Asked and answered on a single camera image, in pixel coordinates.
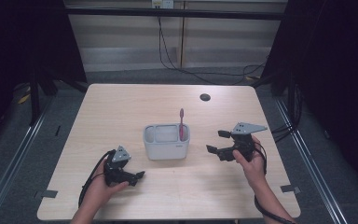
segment pink toothbrush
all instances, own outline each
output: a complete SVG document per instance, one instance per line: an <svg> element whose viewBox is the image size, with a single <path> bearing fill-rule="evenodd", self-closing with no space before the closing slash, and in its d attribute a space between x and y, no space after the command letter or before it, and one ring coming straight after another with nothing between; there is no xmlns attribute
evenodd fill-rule
<svg viewBox="0 0 358 224"><path fill-rule="evenodd" d="M180 140L183 141L183 116L185 115L185 111L180 109L180 126L179 126L179 136Z"/></svg>

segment white container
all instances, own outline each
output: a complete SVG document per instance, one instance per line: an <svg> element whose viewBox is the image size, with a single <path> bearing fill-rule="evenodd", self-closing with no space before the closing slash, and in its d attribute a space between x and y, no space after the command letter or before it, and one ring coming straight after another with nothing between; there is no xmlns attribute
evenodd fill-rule
<svg viewBox="0 0 358 224"><path fill-rule="evenodd" d="M190 129L183 124L183 139L180 139L179 123L151 124L144 129L144 143L149 160L183 159L187 155Z"/></svg>

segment cable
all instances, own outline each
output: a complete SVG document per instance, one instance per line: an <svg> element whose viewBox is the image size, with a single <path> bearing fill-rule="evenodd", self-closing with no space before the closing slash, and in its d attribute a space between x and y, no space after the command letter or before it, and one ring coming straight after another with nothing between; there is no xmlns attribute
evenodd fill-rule
<svg viewBox="0 0 358 224"><path fill-rule="evenodd" d="M168 53L167 44L166 44L166 42L165 42L165 37L164 37L164 34L162 33L162 28L161 28L162 26L161 26L161 18L160 18L160 17L158 17L158 27L159 27L159 29L158 29L158 31L159 31L159 35L158 35L158 52L159 52L159 60L160 60L161 64L162 64L165 68L167 68L167 69L170 69L170 70L173 70L173 71L178 71L178 72L181 72L181 73L184 73L184 74L188 74L188 75L192 75L192 76L194 76L194 77L196 77L196 78L198 78L198 79L200 79L200 80L202 80L202 81L204 81L204 82L207 82L207 83L210 83L210 84L213 84L213 85L232 85L232 86L233 86L233 85L237 85L237 84L243 82L243 80L245 79L245 76L246 76L246 75L252 74L253 72L257 71L259 68L264 67L265 64L266 64L266 62L264 62L264 63L261 63L261 64L250 64L250 65L247 65L247 66L245 66L245 67L243 68L243 71L242 71L241 74L228 74L228 73L215 73L215 72L213 72L213 73L210 73L210 72L194 73L194 72L186 71L186 70L184 70L184 69L177 68L177 67L172 63L172 60L171 60L170 55L169 55L169 53ZM161 39L162 39L162 42L163 42L163 45L164 45L164 48L165 48L165 54L167 55L167 58L168 58L168 61L169 61L170 65L171 65L171 67L167 66L167 65L165 64L165 62L162 61ZM250 71L250 72L245 73L245 70L246 70L247 68L253 67L253 66L255 66L255 69L253 69L253 70ZM207 79L205 79L205 78L203 78L203 77L200 77L199 75L231 76L231 77L241 77L241 79L238 80L238 81L236 81L236 82L234 82L234 83L231 83L231 84L220 84L220 83L216 83L216 82L212 82L212 81L210 81L210 80L207 80Z"/></svg>
<svg viewBox="0 0 358 224"><path fill-rule="evenodd" d="M80 205L83 203L83 198L86 195L87 189L89 188L89 186L91 185L92 181L95 179L95 177L99 176L99 175L104 175L104 173L98 174L94 177L92 177L95 173L95 171L97 170L98 166L100 166L101 162L103 161L103 159L109 155L112 151L108 151L105 154L103 154L103 156L100 158L100 160L98 161L98 163L95 165L94 169L92 170L91 174L89 175L89 178L87 179L86 183L84 184L84 186L82 187L82 190L80 192L79 195L79 202L78 202L78 206L80 207Z"/></svg>
<svg viewBox="0 0 358 224"><path fill-rule="evenodd" d="M255 151L258 152L258 153L261 155L261 157L263 158L263 160L264 160L264 175L265 175L265 174L267 173L267 152L266 152L266 150L263 148L263 146L261 146L261 144L259 144L259 143L255 143L255 144L256 144L256 145L259 145L260 148L262 148L263 151L264 151L264 154L263 154L263 153L261 152L261 150L255 148ZM257 210L258 210L261 214L265 215L266 217L270 217L270 218L274 219L275 221L278 221L278 222L280 222L280 223L282 223L282 224L295 224L295 223L293 223L293 222L291 222L291 221L289 221L289 220L287 220L287 219L285 219L285 218L283 218L283 217L278 217L278 216L276 216L276 215L270 213L269 211L267 211L265 208L263 208L263 207L261 206L261 204L258 202L258 200L257 200L256 197L255 197L255 207L257 208Z"/></svg>
<svg viewBox="0 0 358 224"><path fill-rule="evenodd" d="M295 131L299 125L301 115L302 115L302 105L304 101L304 96L302 95L301 91L299 90L298 86L295 86L295 114L294 118L291 123L285 123L281 127L275 129L272 131L272 133L281 133L278 136L274 136L275 143L278 143L282 141L286 136L291 134L293 131Z"/></svg>

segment wall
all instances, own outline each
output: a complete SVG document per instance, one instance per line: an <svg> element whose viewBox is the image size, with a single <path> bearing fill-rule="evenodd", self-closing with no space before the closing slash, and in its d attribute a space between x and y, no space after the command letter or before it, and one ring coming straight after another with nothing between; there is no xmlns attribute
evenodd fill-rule
<svg viewBox="0 0 358 224"><path fill-rule="evenodd" d="M151 1L66 0L67 6L143 7ZM284 12L285 0L174 1L174 8ZM245 66L269 55L278 21L70 15L86 72L176 67Z"/></svg>

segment wooden table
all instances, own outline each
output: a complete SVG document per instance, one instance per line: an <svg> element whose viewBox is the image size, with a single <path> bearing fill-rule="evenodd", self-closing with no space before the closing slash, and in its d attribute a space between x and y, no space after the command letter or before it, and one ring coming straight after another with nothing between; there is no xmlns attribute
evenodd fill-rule
<svg viewBox="0 0 358 224"><path fill-rule="evenodd" d="M204 102L200 95L211 100ZM148 124L184 123L191 139L185 159L151 161L143 142ZM135 187L116 194L96 215L105 220L185 220L262 217L254 193L235 161L220 161L206 145L231 147L218 130L231 131L238 122L268 127L251 87L196 85L93 84L80 107L72 131L48 185L56 198L44 198L37 216L42 220L71 219L81 186L108 150L123 146L132 158L124 170L146 171ZM300 215L282 160L268 129L255 136L268 153L267 179L293 217Z"/></svg>

